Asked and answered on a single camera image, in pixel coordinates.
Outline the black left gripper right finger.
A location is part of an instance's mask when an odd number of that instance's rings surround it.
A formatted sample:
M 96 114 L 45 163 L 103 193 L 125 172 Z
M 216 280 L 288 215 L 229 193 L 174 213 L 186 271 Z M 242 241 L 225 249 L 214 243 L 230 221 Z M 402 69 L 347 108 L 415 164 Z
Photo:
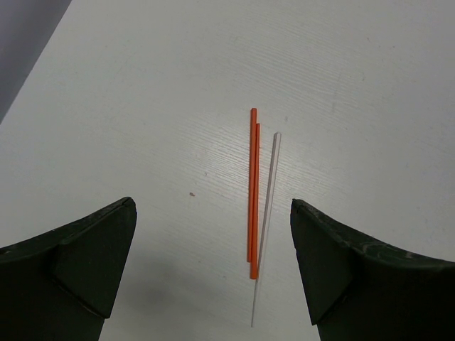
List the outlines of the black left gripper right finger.
M 454 263 L 381 242 L 293 200 L 291 234 L 322 340 L 453 340 Z

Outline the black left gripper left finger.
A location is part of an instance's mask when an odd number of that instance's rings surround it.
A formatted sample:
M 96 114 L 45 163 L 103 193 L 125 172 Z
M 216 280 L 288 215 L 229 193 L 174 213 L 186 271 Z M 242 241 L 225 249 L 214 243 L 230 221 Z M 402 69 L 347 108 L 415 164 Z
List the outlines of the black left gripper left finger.
M 98 340 L 136 223 L 135 202 L 124 197 L 1 248 L 1 339 Z

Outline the white chopstick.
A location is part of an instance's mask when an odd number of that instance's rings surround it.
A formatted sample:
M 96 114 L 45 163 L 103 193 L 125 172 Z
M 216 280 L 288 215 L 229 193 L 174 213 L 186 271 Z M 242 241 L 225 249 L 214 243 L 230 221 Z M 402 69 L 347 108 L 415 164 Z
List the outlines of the white chopstick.
M 261 283 L 263 278 L 263 268 L 265 262 L 265 254 L 267 248 L 267 238 L 272 214 L 272 206 L 274 199 L 274 189 L 277 178 L 277 166 L 279 162 L 279 151 L 281 146 L 282 134 L 276 132 L 274 134 L 274 140 L 272 145 L 271 161 L 269 167 L 269 178 L 267 183 L 267 193 L 264 206 L 264 218 L 262 221 L 262 233 L 259 247 L 259 259 L 257 261 L 257 278 L 255 281 L 255 291 L 253 298 L 253 307 L 252 307 L 252 318 L 251 318 L 251 327 L 255 326 L 255 313 L 257 312 L 257 305 L 259 303 L 259 293 L 261 289 Z

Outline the orange chopstick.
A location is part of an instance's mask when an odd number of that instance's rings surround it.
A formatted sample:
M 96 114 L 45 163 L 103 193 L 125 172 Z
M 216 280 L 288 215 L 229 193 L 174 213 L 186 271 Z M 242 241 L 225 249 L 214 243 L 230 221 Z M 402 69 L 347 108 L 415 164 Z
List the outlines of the orange chopstick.
M 252 261 L 252 223 L 255 188 L 255 142 L 256 142 L 257 109 L 250 111 L 250 162 L 249 162 L 249 190 L 248 190 L 248 235 L 247 235 L 247 261 Z
M 253 217 L 252 217 L 252 262 L 250 278 L 258 277 L 258 222 L 259 222 L 259 148 L 260 148 L 260 124 L 256 124 L 255 141 L 255 164 L 254 164 L 254 188 L 253 188 Z

